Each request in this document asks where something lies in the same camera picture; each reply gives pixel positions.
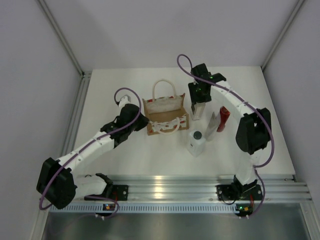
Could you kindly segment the clear plastic pouch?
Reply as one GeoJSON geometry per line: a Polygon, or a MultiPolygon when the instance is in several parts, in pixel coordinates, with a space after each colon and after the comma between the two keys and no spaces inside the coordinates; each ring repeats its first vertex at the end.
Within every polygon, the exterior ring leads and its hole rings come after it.
{"type": "Polygon", "coordinates": [[[213,112],[209,120],[208,126],[206,128],[206,131],[204,133],[204,138],[206,139],[206,141],[210,142],[213,140],[214,135],[219,127],[219,124],[220,117],[219,115],[216,115],[215,112],[213,112]]]}

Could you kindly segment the white bottle grey cap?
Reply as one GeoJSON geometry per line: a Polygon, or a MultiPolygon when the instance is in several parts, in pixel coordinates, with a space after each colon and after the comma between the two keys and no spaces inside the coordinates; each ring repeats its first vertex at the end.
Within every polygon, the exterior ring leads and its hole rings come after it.
{"type": "Polygon", "coordinates": [[[187,150],[193,157],[198,157],[205,149],[206,139],[198,130],[193,130],[188,134],[187,150]]]}

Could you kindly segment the burlap watermelon print bag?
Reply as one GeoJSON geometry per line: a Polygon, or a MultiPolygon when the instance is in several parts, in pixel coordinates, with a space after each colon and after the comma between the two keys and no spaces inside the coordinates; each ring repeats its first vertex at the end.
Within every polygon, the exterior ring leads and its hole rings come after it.
{"type": "Polygon", "coordinates": [[[189,114],[184,108],[186,94],[177,94],[175,85],[167,80],[157,80],[152,86],[152,98],[143,99],[144,115],[149,119],[147,134],[172,135],[179,130],[189,129],[189,114]],[[172,95],[156,97],[156,85],[160,82],[170,84],[172,95]]]}

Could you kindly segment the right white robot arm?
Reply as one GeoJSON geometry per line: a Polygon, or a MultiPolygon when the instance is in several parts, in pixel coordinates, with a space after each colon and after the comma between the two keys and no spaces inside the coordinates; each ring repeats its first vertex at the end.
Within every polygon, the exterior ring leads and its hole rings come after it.
{"type": "Polygon", "coordinates": [[[221,73],[211,74],[204,63],[193,66],[190,76],[194,79],[188,84],[194,120],[201,118],[206,103],[216,100],[238,123],[235,142],[243,157],[230,187],[237,198],[244,199],[257,187],[257,169],[274,156],[271,113],[245,101],[221,73]]]}

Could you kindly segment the red bottle red cap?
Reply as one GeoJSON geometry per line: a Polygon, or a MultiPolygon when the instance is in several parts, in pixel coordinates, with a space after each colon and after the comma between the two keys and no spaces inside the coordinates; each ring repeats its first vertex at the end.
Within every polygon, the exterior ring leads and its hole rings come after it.
{"type": "Polygon", "coordinates": [[[217,132],[220,133],[225,129],[226,122],[228,121],[230,114],[231,113],[229,112],[229,110],[225,106],[222,106],[220,108],[220,110],[219,110],[220,123],[218,125],[217,132]]]}

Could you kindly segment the clear bottle grey cap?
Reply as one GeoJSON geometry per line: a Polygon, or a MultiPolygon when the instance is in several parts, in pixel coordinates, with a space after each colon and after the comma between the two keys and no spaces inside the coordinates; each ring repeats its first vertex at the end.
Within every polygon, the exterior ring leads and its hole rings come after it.
{"type": "Polygon", "coordinates": [[[205,106],[206,106],[205,102],[193,103],[191,105],[192,120],[197,121],[202,118],[205,106]]]}

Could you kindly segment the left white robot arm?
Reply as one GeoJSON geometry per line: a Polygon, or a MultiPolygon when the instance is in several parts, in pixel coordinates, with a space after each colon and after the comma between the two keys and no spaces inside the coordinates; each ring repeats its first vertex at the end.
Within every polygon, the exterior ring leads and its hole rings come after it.
{"type": "Polygon", "coordinates": [[[43,201],[63,209],[74,199],[114,200],[113,181],[103,173],[77,175],[77,171],[97,160],[129,138],[133,132],[145,128],[149,119],[141,109],[125,104],[120,114],[103,127],[88,142],[58,159],[48,158],[41,167],[36,190],[41,194],[39,209],[45,210],[43,201]]]}

